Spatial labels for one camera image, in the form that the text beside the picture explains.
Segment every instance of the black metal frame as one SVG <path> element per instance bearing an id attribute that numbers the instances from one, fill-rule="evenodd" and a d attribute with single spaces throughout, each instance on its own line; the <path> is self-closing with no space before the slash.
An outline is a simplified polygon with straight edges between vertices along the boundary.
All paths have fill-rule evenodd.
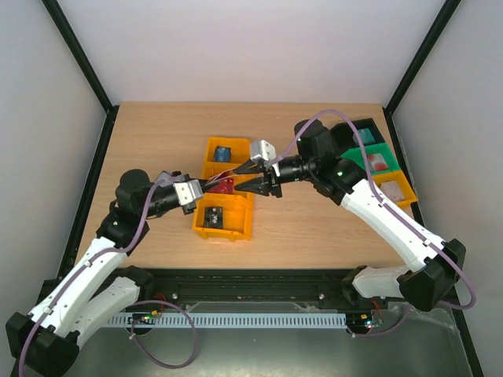
<path id="1" fill-rule="evenodd" d="M 53 18 L 54 23 L 57 25 L 61 35 L 68 45 L 68 48 L 73 53 L 77 63 L 93 88 L 93 91 L 96 93 L 103 109 L 107 112 L 101 137 L 98 142 L 93 163 L 79 203 L 79 209 L 77 210 L 72 231 L 68 238 L 68 244 L 59 268 L 58 278 L 55 280 L 47 280 L 40 292 L 40 296 L 45 297 L 48 291 L 52 291 L 55 288 L 58 281 L 69 272 L 75 263 L 84 226 L 86 224 L 90 205 L 92 203 L 97 181 L 101 172 L 101 167 L 105 159 L 110 137 L 112 136 L 112 130 L 117 112 L 119 111 L 119 106 L 112 106 L 112 103 L 101 86 L 100 81 L 87 59 L 86 54 L 76 38 L 68 20 L 66 19 L 66 16 L 57 3 L 57 0 L 42 0 L 42 2 Z M 402 147 L 396 134 L 392 116 L 460 2 L 461 0 L 445 1 L 438 16 L 435 18 L 433 25 L 424 38 L 424 41 L 421 43 L 420 48 L 413 58 L 409 68 L 399 83 L 395 93 L 390 99 L 389 104 L 383 109 L 391 139 L 395 147 L 398 163 L 409 181 L 409 171 L 402 152 Z M 412 205 L 412 211 L 416 221 L 423 224 L 423 218 L 417 203 Z M 256 299 L 267 301 L 270 299 L 272 301 L 280 300 L 312 303 L 322 309 L 337 308 L 345 313 L 362 313 L 372 309 L 371 307 L 368 307 L 368 303 L 362 303 L 362 305 L 357 308 L 350 307 L 340 297 L 340 285 L 342 283 L 342 279 L 347 275 L 348 271 L 349 270 L 346 269 L 149 270 L 149 272 L 155 277 L 156 290 L 162 291 L 168 296 L 175 293 L 177 297 L 175 301 L 178 303 L 192 303 L 203 300 L 226 302 L 234 300 L 236 302 L 240 302 L 254 301 Z M 110 281 L 116 273 L 117 271 L 109 277 Z M 457 300 L 455 290 L 452 290 L 450 297 L 454 301 Z M 461 332 L 461 338 L 467 353 L 468 362 L 472 369 L 472 374 L 475 376 L 482 376 L 482 369 L 480 367 L 466 321 L 464 320 L 463 313 L 461 311 L 454 311 L 454 319 Z"/>

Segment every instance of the teal object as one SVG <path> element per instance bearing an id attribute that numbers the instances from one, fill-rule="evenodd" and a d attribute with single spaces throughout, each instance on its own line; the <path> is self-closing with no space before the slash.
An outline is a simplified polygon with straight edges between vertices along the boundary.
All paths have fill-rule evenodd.
<path id="1" fill-rule="evenodd" d="M 400 170 L 400 166 L 395 156 L 393 156 L 390 147 L 388 147 L 386 143 L 367 145 L 365 147 L 365 151 L 367 153 L 367 156 L 380 153 L 383 156 L 384 161 L 386 162 L 388 167 L 387 170 L 373 171 L 372 164 L 370 164 L 372 175 L 384 174 L 389 173 L 390 171 Z M 355 161 L 363 170 L 365 169 L 365 164 L 363 163 L 362 151 L 360 151 L 360 148 L 349 149 L 348 151 L 343 153 L 341 157 L 343 159 L 350 159 L 351 161 Z"/>

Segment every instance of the gray wall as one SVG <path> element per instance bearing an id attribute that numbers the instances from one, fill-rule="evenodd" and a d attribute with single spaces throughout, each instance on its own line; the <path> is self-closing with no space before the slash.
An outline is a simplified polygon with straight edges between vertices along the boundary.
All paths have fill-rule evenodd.
<path id="1" fill-rule="evenodd" d="M 105 118 L 40 1 L 0 2 L 0 324 L 61 261 Z M 0 331 L 0 376 L 13 358 Z"/>
<path id="2" fill-rule="evenodd" d="M 395 116 L 427 225 L 468 248 L 479 302 L 465 315 L 487 376 L 503 370 L 501 15 L 501 1 L 462 2 Z"/>
<path id="3" fill-rule="evenodd" d="M 60 3 L 116 103 L 386 103 L 443 0 Z"/>

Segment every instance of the perforated metal rail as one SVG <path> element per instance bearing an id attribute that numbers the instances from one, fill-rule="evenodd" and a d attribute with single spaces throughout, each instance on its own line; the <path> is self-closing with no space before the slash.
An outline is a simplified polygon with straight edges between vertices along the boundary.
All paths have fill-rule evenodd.
<path id="1" fill-rule="evenodd" d="M 244 314 L 190 313 L 196 328 L 346 328 L 346 315 L 337 313 Z M 117 313 L 106 328 L 125 328 L 133 323 L 132 313 Z M 138 324 L 138 328 L 189 328 L 179 313 L 165 313 L 156 320 Z"/>

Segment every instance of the gray floor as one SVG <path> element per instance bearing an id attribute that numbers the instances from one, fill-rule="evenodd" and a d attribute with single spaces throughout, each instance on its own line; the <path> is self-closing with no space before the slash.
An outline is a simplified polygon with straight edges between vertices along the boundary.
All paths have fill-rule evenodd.
<path id="1" fill-rule="evenodd" d="M 392 323 L 393 313 L 385 313 Z M 352 339 L 341 330 L 200 329 L 198 358 L 187 368 L 156 366 L 123 329 L 101 329 L 68 377 L 470 376 L 459 334 L 434 319 L 412 317 L 396 332 Z M 154 356 L 177 364 L 188 357 L 186 329 L 154 329 L 142 339 Z"/>

